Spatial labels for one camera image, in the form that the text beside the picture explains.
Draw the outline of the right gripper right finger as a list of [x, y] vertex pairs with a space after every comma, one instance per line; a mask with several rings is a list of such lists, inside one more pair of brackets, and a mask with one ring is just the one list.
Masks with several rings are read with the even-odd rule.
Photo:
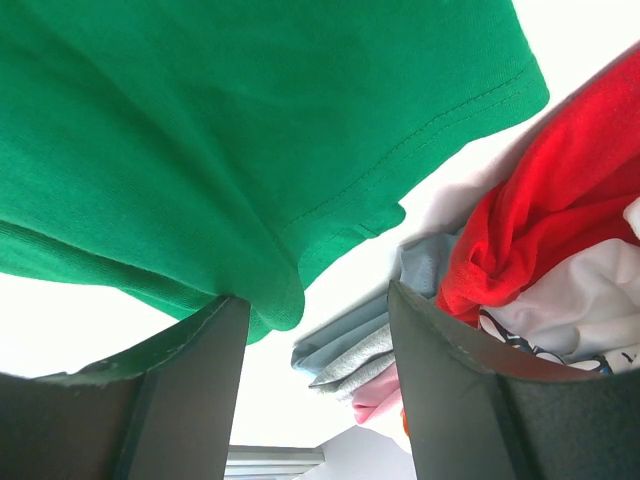
[[539, 359], [391, 282], [388, 310], [421, 479], [635, 479], [639, 374]]

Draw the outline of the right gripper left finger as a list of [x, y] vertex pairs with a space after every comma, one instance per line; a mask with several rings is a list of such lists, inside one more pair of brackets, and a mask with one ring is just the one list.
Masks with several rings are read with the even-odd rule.
[[74, 374], [1, 378], [5, 479], [220, 479], [249, 326], [221, 298]]

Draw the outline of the green t shirt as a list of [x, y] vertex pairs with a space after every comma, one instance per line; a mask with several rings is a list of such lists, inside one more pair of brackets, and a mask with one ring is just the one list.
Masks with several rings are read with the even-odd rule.
[[5, 1], [1, 269], [249, 339], [549, 92], [508, 1]]

